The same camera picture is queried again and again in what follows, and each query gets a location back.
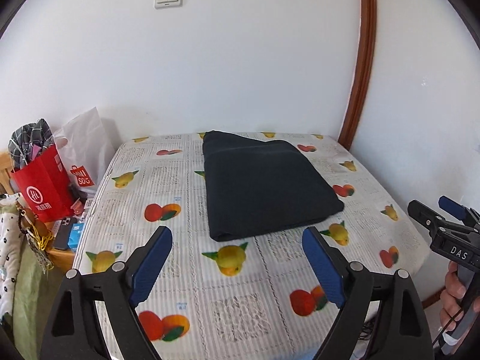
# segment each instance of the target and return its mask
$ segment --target plaid cloth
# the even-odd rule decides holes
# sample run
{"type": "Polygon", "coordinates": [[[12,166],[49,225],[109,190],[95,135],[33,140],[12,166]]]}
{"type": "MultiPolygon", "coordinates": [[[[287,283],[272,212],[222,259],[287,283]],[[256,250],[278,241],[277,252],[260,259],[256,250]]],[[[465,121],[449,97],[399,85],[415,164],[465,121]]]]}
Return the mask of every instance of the plaid cloth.
{"type": "Polygon", "coordinates": [[[17,129],[8,142],[8,151],[14,169],[22,169],[34,160],[32,149],[34,145],[42,148],[44,152],[53,143],[53,135],[49,124],[44,119],[37,123],[30,123],[17,129]]]}

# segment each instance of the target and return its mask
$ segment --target logo on red bag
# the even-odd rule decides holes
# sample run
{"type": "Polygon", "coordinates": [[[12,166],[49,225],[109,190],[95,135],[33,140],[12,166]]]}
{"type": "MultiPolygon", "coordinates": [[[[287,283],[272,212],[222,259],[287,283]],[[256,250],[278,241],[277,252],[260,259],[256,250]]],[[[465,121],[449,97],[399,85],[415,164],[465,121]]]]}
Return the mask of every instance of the logo on red bag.
{"type": "Polygon", "coordinates": [[[76,176],[79,187],[91,187],[95,185],[84,166],[77,168],[75,165],[73,165],[70,173],[76,176]]]}
{"type": "Polygon", "coordinates": [[[33,203],[40,204],[43,202],[43,196],[40,191],[35,187],[27,188],[27,196],[32,200],[33,203]]]}

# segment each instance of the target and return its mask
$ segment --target black towel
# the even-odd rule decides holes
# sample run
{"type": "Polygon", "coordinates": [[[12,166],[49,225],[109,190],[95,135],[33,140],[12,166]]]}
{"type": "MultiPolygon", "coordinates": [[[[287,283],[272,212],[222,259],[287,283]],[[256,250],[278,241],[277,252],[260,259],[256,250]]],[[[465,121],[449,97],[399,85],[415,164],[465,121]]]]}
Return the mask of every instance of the black towel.
{"type": "Polygon", "coordinates": [[[344,208],[310,161],[284,140],[210,131],[203,137],[203,154],[215,241],[311,225],[344,208]]]}

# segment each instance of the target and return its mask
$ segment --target human hand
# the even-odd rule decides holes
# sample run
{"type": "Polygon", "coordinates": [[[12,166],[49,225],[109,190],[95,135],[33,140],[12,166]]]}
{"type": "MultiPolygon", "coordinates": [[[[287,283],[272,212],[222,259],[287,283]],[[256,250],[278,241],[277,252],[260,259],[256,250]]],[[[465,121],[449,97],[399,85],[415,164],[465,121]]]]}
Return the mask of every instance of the human hand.
{"type": "MultiPolygon", "coordinates": [[[[465,286],[458,280],[457,269],[458,264],[450,261],[450,264],[448,264],[448,273],[445,276],[445,290],[443,290],[440,295],[440,300],[443,305],[443,308],[440,310],[440,322],[443,327],[445,327],[448,321],[460,310],[457,299],[462,299],[466,292],[465,286]]],[[[480,297],[475,299],[473,308],[474,311],[480,312],[480,297]]],[[[454,330],[457,322],[462,319],[463,314],[464,312],[462,311],[455,320],[449,323],[445,330],[447,332],[454,330]]]]}

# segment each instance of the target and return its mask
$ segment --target yellow chain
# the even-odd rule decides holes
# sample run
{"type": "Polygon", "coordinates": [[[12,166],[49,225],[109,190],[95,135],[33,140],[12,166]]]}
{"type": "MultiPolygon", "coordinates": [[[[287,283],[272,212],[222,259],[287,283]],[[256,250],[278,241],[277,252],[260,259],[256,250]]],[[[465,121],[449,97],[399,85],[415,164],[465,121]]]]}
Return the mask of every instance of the yellow chain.
{"type": "Polygon", "coordinates": [[[22,216],[28,221],[28,223],[30,224],[30,226],[32,226],[32,228],[33,228],[33,230],[34,230],[34,232],[33,232],[33,238],[34,238],[35,241],[37,242],[38,249],[41,250],[41,251],[45,251],[45,249],[47,248],[49,242],[50,242],[52,239],[54,239],[52,232],[49,230],[49,235],[47,235],[46,237],[40,237],[37,228],[36,228],[35,225],[30,221],[30,219],[28,219],[28,216],[26,215],[25,211],[22,211],[22,216]]]}

